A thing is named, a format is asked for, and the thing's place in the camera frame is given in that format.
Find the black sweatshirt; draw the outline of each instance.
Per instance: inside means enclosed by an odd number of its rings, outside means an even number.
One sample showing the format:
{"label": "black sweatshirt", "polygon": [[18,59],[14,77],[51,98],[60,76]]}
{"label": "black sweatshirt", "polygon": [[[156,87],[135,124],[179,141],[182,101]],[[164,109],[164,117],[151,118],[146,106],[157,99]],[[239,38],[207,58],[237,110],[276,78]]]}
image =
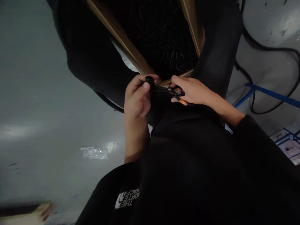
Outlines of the black sweatshirt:
{"label": "black sweatshirt", "polygon": [[256,121],[230,134],[191,108],[169,110],[141,158],[101,179],[77,225],[299,223],[300,174]]}

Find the wooden frame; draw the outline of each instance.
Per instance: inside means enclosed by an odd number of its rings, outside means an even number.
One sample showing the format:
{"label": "wooden frame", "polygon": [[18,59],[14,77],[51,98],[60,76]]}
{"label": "wooden frame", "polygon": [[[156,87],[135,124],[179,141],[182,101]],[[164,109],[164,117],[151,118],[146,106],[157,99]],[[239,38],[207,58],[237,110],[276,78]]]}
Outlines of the wooden frame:
{"label": "wooden frame", "polygon": [[[127,37],[127,34],[122,29],[120,23],[113,16],[113,13],[103,0],[87,0],[88,5],[94,14],[99,18],[103,25],[114,36],[119,43],[120,48],[124,54],[131,61],[131,63],[137,68],[140,74],[157,74],[146,62],[145,58],[133,45],[133,43]],[[203,26],[197,22],[195,11],[195,0],[180,0],[182,11],[185,19],[188,22],[189,30],[192,36],[192,40],[196,49],[198,57],[201,54],[204,42],[205,32]],[[193,69],[183,73],[180,77],[189,76]],[[161,82],[160,86],[165,86],[171,83],[171,80]]]}

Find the black tube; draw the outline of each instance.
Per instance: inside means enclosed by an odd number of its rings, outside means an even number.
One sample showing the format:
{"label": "black tube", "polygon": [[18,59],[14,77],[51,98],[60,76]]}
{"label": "black tube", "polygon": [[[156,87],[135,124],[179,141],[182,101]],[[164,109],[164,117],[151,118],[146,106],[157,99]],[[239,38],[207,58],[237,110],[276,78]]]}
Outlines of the black tube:
{"label": "black tube", "polygon": [[[245,1],[246,0],[242,0],[242,5],[241,5],[241,13],[243,14],[244,12],[244,7],[245,7]],[[263,50],[263,51],[285,51],[285,52],[292,52],[292,53],[295,53],[298,57],[298,77],[297,77],[297,81],[295,82],[293,88],[290,90],[290,92],[287,94],[287,97],[290,97],[291,94],[296,90],[296,88],[298,87],[299,83],[300,83],[300,53],[298,50],[296,49],[293,49],[293,48],[284,48],[284,47],[267,47],[267,46],[264,46],[262,44],[260,44],[259,42],[257,42],[250,34],[249,32],[247,31],[245,25],[243,27],[243,35],[245,37],[245,39],[249,42],[252,42],[255,47],[257,47],[257,49],[259,50]],[[250,75],[245,71],[244,68],[242,68],[237,60],[235,60],[234,62],[234,65],[236,67],[237,70],[240,70],[242,72],[242,74],[246,77],[246,79],[249,81],[249,83],[253,83]],[[253,98],[252,98],[252,104],[251,104],[251,112],[254,113],[254,114],[258,114],[258,115],[261,115],[261,114],[266,114],[266,113],[269,113],[273,110],[275,110],[276,108],[278,108],[280,105],[282,105],[284,102],[280,102],[279,104],[277,104],[276,106],[274,106],[273,108],[271,108],[270,110],[268,111],[265,111],[265,112],[256,112],[254,110],[254,101],[255,101],[255,93],[253,94]]]}
{"label": "black tube", "polygon": [[112,107],[114,110],[124,113],[124,109],[113,103],[111,100],[109,100],[107,97],[105,97],[103,94],[99,92],[95,92],[106,104],[108,104],[110,107]]}

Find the concrete floor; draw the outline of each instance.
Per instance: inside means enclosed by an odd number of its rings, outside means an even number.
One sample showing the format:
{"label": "concrete floor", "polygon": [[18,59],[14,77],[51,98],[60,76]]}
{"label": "concrete floor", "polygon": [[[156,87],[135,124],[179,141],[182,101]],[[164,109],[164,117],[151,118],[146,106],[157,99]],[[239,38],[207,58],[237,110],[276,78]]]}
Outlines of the concrete floor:
{"label": "concrete floor", "polygon": [[[0,16],[0,207],[52,202],[55,214],[47,224],[74,223],[98,181],[123,163],[123,115],[69,72],[45,0],[2,0]],[[247,1],[244,23],[260,43],[300,51],[299,1]],[[297,78],[293,55],[254,50],[243,37],[237,60],[256,84],[281,94]],[[234,70],[230,103],[247,92],[245,83]],[[300,100],[300,88],[292,97]],[[255,109],[276,103],[257,94]],[[239,109],[249,113],[249,102]],[[254,117],[273,135],[298,122],[300,113],[283,104]],[[108,159],[83,158],[85,146],[107,147]]]}

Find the the north face logo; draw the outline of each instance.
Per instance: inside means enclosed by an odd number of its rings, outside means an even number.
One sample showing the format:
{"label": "the north face logo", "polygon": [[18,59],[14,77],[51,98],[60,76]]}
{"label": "the north face logo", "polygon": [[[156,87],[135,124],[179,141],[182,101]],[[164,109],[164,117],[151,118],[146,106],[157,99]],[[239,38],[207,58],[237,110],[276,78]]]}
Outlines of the the north face logo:
{"label": "the north face logo", "polygon": [[116,201],[115,208],[123,208],[125,206],[131,206],[132,201],[138,198],[140,194],[140,189],[134,189],[131,191],[122,192]]}

